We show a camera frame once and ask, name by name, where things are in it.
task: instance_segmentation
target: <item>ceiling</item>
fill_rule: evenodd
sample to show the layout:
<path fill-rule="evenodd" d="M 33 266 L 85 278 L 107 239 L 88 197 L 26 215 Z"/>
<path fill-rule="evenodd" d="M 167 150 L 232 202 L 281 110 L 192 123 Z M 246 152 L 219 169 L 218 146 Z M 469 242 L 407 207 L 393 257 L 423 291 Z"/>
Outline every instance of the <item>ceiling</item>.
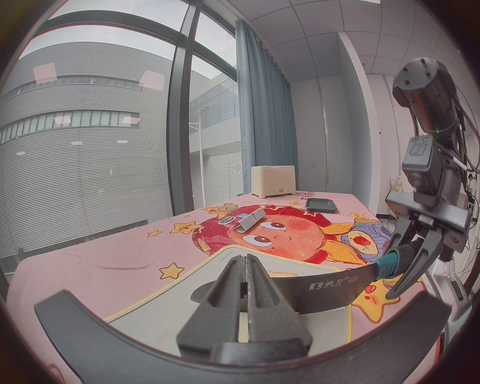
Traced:
<path fill-rule="evenodd" d="M 408 61 L 430 57 L 445 64 L 462 93 L 480 107 L 480 94 L 457 47 L 414 0 L 223 3 L 249 22 L 291 83 L 337 75 L 336 33 L 346 31 L 366 73 L 395 76 Z"/>

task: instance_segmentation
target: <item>cartoon eye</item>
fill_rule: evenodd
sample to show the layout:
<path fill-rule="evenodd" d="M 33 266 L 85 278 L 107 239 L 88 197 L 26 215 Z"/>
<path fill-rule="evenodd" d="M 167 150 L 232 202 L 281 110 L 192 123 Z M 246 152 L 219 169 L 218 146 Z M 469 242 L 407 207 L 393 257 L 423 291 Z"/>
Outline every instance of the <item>cartoon eye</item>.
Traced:
<path fill-rule="evenodd" d="M 270 239 L 267 239 L 266 237 L 263 236 L 256 236 L 256 235 L 249 235 L 249 236 L 243 236 L 243 239 L 252 245 L 256 245 L 257 247 L 268 247 L 272 245 L 272 242 Z"/>
<path fill-rule="evenodd" d="M 267 228 L 267 229 L 274 229 L 274 230 L 278 230 L 278 231 L 287 229 L 287 227 L 284 226 L 283 224 L 274 223 L 272 221 L 267 221 L 265 223 L 261 223 L 260 226 L 262 226 L 264 228 Z"/>

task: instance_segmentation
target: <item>table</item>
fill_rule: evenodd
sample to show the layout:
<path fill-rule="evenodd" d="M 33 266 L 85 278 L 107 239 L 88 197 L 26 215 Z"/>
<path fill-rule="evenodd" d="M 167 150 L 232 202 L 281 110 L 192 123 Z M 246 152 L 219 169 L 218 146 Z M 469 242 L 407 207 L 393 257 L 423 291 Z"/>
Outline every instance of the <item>table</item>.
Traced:
<path fill-rule="evenodd" d="M 305 211 L 308 197 L 332 199 L 338 211 Z M 231 231 L 239 219 L 259 207 L 266 212 L 260 223 L 244 234 Z M 182 325 L 179 319 L 188 318 L 198 305 L 190 300 L 192 289 L 214 280 L 230 254 L 248 250 L 262 254 L 271 276 L 331 273 L 373 263 L 389 238 L 383 224 L 350 194 L 298 191 L 265 199 L 248 194 L 25 259 L 11 282 L 7 309 L 28 344 L 60 382 L 79 383 L 34 313 L 36 303 L 62 289 L 71 291 L 123 333 L 179 354 L 175 345 L 175 334 Z M 397 280 L 372 283 L 348 307 L 301 315 L 316 335 L 322 335 L 317 341 L 314 338 L 310 354 L 363 336 L 429 287 L 419 279 L 400 298 L 386 300 L 385 294 Z M 440 341 L 406 383 L 422 377 L 438 359 L 439 351 Z M 375 362 L 365 356 L 365 364 Z"/>

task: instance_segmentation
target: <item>cartoon face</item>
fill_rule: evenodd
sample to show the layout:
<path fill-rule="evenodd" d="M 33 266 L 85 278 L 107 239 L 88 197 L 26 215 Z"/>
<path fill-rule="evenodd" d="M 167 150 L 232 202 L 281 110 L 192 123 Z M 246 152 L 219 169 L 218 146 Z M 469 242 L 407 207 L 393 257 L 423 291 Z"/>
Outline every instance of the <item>cartoon face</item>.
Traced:
<path fill-rule="evenodd" d="M 311 257 L 325 239 L 313 222 L 282 215 L 266 215 L 246 233 L 231 229 L 228 236 L 246 248 L 300 261 Z"/>
<path fill-rule="evenodd" d="M 372 237 L 363 231 L 351 231 L 347 234 L 348 242 L 365 255 L 377 255 L 378 248 Z"/>

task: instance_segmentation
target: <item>cartoon character print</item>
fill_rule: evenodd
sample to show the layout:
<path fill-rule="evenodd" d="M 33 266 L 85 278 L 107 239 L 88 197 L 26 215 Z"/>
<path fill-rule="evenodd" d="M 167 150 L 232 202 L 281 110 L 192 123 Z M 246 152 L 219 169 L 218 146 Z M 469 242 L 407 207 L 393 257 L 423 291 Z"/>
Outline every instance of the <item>cartoon character print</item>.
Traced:
<path fill-rule="evenodd" d="M 376 220 L 355 218 L 349 233 L 342 235 L 342 242 L 351 245 L 368 263 L 382 257 L 392 234 Z"/>
<path fill-rule="evenodd" d="M 236 230 L 236 223 L 258 208 L 266 216 L 246 233 Z M 193 232 L 193 242 L 211 256 L 227 245 L 238 244 L 255 251 L 288 259 L 321 264 L 324 261 L 367 265 L 361 254 L 341 240 L 354 223 L 331 223 L 322 214 L 292 206 L 249 205 L 231 211 L 221 220 L 211 218 L 202 229 Z"/>
<path fill-rule="evenodd" d="M 400 301 L 400 297 L 386 299 L 389 290 L 384 279 L 374 281 L 353 301 L 352 306 L 360 308 L 371 322 L 378 324 L 383 318 L 385 305 Z"/>

